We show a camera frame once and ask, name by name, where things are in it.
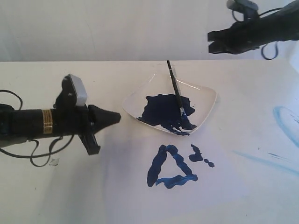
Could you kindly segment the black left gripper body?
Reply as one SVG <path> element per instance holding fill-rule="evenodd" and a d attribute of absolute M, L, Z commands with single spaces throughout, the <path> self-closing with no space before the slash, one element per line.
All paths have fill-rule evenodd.
<path fill-rule="evenodd" d="M 96 126 L 98 109 L 94 105 L 51 109 L 53 120 L 51 136 L 77 135 L 89 155 L 98 154 L 100 146 L 95 139 L 95 134 L 99 131 Z"/>

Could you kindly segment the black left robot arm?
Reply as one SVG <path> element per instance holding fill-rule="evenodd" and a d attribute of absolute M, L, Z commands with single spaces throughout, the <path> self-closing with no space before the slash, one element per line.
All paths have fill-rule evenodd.
<path fill-rule="evenodd" d="M 94 105 L 69 108 L 14 110 L 3 105 L 0 112 L 0 145 L 7 147 L 28 140 L 77 135 L 89 155 L 98 154 L 95 134 L 119 123 L 121 115 Z"/>

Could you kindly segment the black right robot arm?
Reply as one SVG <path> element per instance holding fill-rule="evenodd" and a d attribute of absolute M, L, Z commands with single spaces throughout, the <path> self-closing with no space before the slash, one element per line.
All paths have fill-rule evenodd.
<path fill-rule="evenodd" d="M 258 6 L 250 0 L 228 0 L 227 8 L 243 14 L 243 21 L 235 21 L 230 28 L 211 31 L 207 39 L 211 54 L 238 55 L 259 49 L 272 42 L 299 39 L 299 2 L 292 1 L 274 13 L 263 17 Z"/>

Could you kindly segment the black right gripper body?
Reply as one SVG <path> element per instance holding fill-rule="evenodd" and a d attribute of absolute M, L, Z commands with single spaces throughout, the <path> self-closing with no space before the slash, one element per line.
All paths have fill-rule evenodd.
<path fill-rule="evenodd" d="M 235 22 L 228 29 L 228 53 L 237 55 L 260 48 L 262 19 Z"/>

